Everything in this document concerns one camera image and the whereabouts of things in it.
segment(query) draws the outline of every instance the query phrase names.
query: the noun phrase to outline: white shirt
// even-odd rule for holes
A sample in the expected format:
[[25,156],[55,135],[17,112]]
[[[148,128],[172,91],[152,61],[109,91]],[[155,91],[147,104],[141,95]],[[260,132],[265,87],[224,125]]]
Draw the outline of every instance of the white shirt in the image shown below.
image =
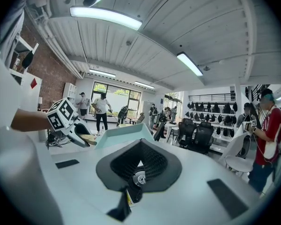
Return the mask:
[[80,103],[80,109],[87,109],[88,108],[86,97],[82,97],[80,102],[81,102]]
[[96,98],[94,104],[97,105],[97,108],[101,110],[101,112],[96,112],[97,114],[106,113],[106,105],[110,105],[107,99],[101,99],[100,97]]

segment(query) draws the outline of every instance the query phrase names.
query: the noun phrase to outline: white table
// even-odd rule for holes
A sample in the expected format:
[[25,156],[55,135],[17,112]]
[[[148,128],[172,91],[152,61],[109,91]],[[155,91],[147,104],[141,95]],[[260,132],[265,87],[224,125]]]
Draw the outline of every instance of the white table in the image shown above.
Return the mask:
[[167,136],[166,136],[166,138],[165,138],[165,142],[167,143],[168,140],[169,140],[169,137],[170,137],[170,133],[171,133],[171,131],[172,131],[172,128],[178,128],[178,129],[179,129],[179,127],[178,127],[178,125],[170,124],[170,123],[165,124],[164,127],[168,128],[168,129],[167,129]]
[[253,170],[251,162],[241,157],[227,156],[226,165],[241,173],[248,173]]

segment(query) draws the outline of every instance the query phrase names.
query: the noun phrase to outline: floor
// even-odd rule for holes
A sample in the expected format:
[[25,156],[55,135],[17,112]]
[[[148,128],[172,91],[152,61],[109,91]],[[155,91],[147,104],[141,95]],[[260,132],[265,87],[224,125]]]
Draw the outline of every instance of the floor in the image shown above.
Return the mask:
[[[117,128],[116,126],[117,124],[116,123],[108,123],[108,129],[115,129]],[[88,121],[87,122],[87,126],[89,128],[89,130],[93,133],[93,134],[96,134],[96,122],[94,121]],[[165,138],[160,138],[160,142],[166,142],[165,141],[166,139]],[[169,141],[168,143],[169,144],[172,144],[172,136],[170,136],[169,138]],[[87,151],[87,150],[92,150],[94,149],[95,146],[90,146],[89,148],[81,148],[75,144],[73,144],[72,142],[71,143],[68,143],[68,144],[65,144],[63,145],[62,147],[50,147],[49,148],[49,151],[52,155],[55,155],[55,154],[62,154],[62,153],[71,153],[71,152],[79,152],[79,151]],[[256,155],[256,150],[257,150],[257,145],[255,142],[252,142],[251,143],[251,146],[250,146],[250,150],[247,154],[247,157],[246,159],[251,161],[251,163],[253,164],[254,160],[255,160],[255,155]],[[218,160],[221,156],[220,153],[217,153],[217,152],[214,152],[214,151],[210,151],[209,154],[208,154],[209,157],[211,157],[212,159],[214,160]],[[248,179],[248,175],[249,173],[244,173],[242,174],[241,178],[245,181],[245,182],[248,182],[249,179]],[[265,193],[268,188],[270,187],[270,185],[272,184],[272,175],[270,175],[267,179],[267,183],[266,183],[266,186],[263,190],[263,193]]]

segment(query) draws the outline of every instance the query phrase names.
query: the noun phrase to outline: white cabinet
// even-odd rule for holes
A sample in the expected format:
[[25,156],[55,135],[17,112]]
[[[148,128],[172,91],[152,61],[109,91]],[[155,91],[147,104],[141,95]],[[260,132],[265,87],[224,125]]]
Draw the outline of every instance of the white cabinet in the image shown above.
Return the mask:
[[68,98],[69,101],[74,104],[75,98],[76,98],[76,93],[77,93],[77,87],[74,86],[73,84],[66,82],[65,84],[65,89],[64,89],[64,94],[62,98]]

